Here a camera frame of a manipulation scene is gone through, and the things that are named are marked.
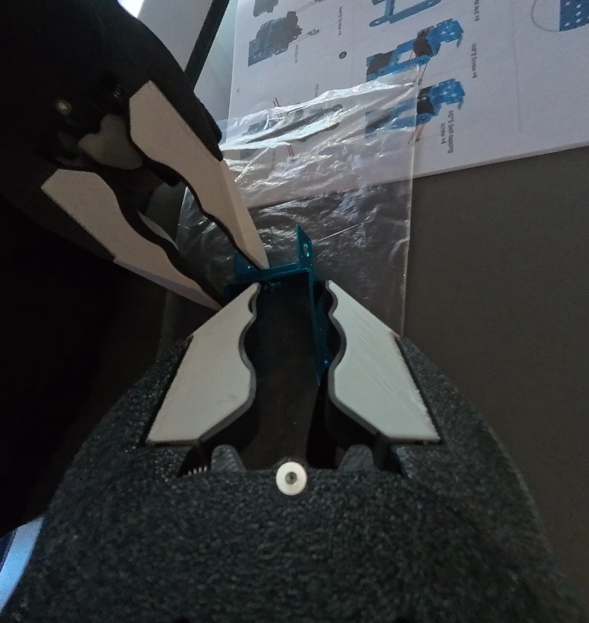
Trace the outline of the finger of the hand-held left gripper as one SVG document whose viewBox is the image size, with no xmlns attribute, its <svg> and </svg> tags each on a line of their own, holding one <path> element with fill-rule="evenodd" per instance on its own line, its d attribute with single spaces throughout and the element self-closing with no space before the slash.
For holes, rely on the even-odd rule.
<svg viewBox="0 0 589 623">
<path fill-rule="evenodd" d="M 268 269 L 259 232 L 225 160 L 218 160 L 153 82 L 129 99 L 129 133 L 151 161 L 177 173 L 202 213 L 259 269 Z"/>
<path fill-rule="evenodd" d="M 221 304 L 176 269 L 166 251 L 127 222 L 112 188 L 95 173 L 57 169 L 42 191 L 113 255 L 114 262 L 212 310 Z"/>
</svg>

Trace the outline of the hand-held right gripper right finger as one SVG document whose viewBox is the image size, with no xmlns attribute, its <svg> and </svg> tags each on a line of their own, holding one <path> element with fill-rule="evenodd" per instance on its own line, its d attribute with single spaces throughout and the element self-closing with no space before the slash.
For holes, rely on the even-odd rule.
<svg viewBox="0 0 589 623">
<path fill-rule="evenodd" d="M 340 345 L 328 372 L 332 403 L 390 443 L 441 441 L 399 347 L 399 336 L 332 280 L 328 316 Z"/>
</svg>

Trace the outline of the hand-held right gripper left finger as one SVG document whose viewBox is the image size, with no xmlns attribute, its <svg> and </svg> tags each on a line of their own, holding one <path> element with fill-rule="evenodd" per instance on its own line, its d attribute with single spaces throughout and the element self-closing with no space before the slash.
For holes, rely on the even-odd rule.
<svg viewBox="0 0 589 623">
<path fill-rule="evenodd" d="M 245 337 L 257 319 L 253 283 L 205 322 L 189 346 L 146 438 L 149 446 L 206 442 L 243 415 L 257 391 Z"/>
</svg>

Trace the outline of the blue metal bracket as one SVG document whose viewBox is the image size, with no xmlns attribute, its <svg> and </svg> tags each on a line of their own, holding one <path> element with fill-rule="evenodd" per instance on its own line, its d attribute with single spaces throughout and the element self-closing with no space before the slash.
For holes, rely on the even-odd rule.
<svg viewBox="0 0 589 623">
<path fill-rule="evenodd" d="M 300 226 L 296 226 L 296 251 L 295 262 L 263 270 L 257 269 L 240 252 L 236 252 L 234 281 L 225 287 L 225 296 L 227 301 L 232 301 L 252 284 L 259 284 L 262 291 L 271 295 L 294 290 L 305 292 L 313 332 L 316 380 L 320 385 L 334 359 L 328 345 L 328 295 L 325 282 L 314 269 L 312 241 Z"/>
</svg>

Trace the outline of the grey desk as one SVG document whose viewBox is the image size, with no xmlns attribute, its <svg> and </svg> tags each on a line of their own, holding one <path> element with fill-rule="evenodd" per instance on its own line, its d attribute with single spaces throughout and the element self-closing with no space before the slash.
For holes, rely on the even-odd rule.
<svg viewBox="0 0 589 623">
<path fill-rule="evenodd" d="M 404 333 L 479 409 L 589 617 L 589 146 L 412 183 Z"/>
</svg>

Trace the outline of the black bar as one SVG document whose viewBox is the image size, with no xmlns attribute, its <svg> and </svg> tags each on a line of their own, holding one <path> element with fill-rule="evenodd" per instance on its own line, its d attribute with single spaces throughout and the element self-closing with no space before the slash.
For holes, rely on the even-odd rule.
<svg viewBox="0 0 589 623">
<path fill-rule="evenodd" d="M 193 88 L 197 85 L 229 4 L 229 1 L 211 1 L 210 3 L 207 15 L 184 69 L 184 73 Z"/>
</svg>

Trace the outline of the clear plastic bag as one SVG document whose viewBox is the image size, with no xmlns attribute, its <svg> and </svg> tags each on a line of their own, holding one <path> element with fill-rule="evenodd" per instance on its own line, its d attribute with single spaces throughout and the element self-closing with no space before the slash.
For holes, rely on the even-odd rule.
<svg viewBox="0 0 589 623">
<path fill-rule="evenodd" d="M 295 228 L 335 281 L 396 333 L 405 318 L 415 74 L 231 118 L 221 148 L 270 265 L 295 260 Z"/>
</svg>

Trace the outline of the white instruction manual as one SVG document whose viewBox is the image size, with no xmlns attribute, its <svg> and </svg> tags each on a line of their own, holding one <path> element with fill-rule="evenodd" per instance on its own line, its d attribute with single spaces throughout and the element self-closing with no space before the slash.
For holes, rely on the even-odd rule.
<svg viewBox="0 0 589 623">
<path fill-rule="evenodd" d="M 417 83 L 415 175 L 589 144 L 589 1 L 238 1 L 229 115 Z"/>
</svg>

